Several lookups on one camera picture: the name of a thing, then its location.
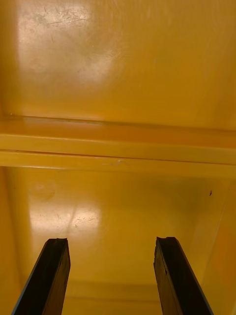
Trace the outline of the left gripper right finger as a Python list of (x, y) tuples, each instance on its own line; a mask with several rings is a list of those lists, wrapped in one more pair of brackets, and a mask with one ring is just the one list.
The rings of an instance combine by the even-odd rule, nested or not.
[(175, 237), (156, 238), (153, 266), (162, 314), (213, 314), (188, 259)]

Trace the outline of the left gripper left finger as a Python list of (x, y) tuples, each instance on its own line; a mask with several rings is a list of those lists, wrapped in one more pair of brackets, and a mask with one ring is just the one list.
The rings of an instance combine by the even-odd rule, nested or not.
[(70, 272), (68, 240), (48, 239), (12, 311), (13, 315), (60, 315)]

